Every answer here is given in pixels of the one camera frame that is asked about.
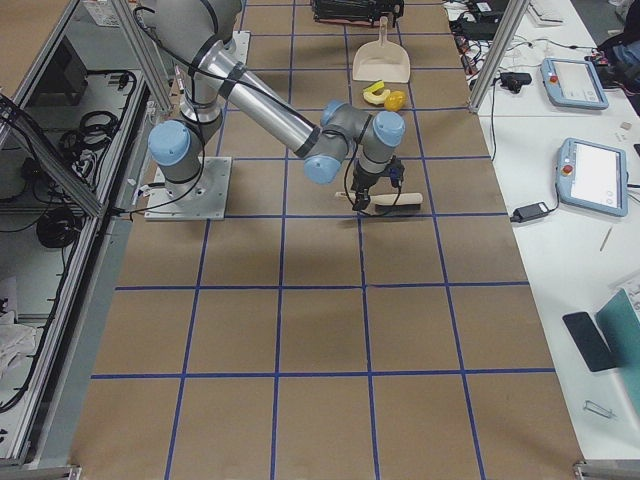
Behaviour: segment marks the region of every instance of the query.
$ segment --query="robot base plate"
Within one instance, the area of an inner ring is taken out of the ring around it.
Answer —
[[[144,216],[150,221],[224,220],[231,175],[231,157],[205,157],[204,171],[198,185],[175,203],[160,206],[173,200],[164,188],[157,188],[149,195],[149,210]],[[154,182],[164,182],[160,169]]]

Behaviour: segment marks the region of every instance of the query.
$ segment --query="blue joint cap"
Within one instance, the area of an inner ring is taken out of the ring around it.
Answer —
[[[149,134],[151,155],[164,167],[170,167],[182,160],[190,146],[189,129],[175,120],[156,125]]]
[[[313,155],[304,162],[304,174],[320,185],[331,183],[340,171],[340,162],[329,155]]]
[[[344,105],[345,102],[341,102],[340,100],[331,100],[327,106],[324,108],[324,112],[322,112],[322,119],[320,119],[320,125],[323,127],[327,125],[331,121],[331,117],[336,111]]]
[[[373,119],[373,131],[387,147],[397,147],[406,130],[404,119],[395,112],[380,112]]]

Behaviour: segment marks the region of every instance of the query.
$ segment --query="yellow ball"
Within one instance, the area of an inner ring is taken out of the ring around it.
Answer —
[[[384,101],[384,108],[390,112],[397,112],[407,103],[407,94],[400,90],[394,90]]]

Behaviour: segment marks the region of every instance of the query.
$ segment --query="screen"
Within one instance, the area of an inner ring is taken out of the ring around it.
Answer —
[[[600,101],[587,65],[554,61],[553,68],[558,75],[558,83],[564,98],[581,102]]]
[[[618,164],[616,152],[577,143],[571,196],[607,207],[619,207]]]

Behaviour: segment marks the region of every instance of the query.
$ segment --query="metal bracket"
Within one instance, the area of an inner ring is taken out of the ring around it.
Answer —
[[[229,191],[231,157],[205,157],[204,171],[198,185],[184,198],[174,200],[165,188],[154,189],[144,216],[147,220],[223,220]],[[163,183],[164,175],[156,170],[154,182]]]
[[[247,64],[247,57],[249,56],[249,41],[251,40],[251,32],[241,30],[233,32],[233,40],[236,42],[236,51],[233,55],[238,61]]]
[[[577,480],[640,480],[638,460],[591,460],[573,466]]]

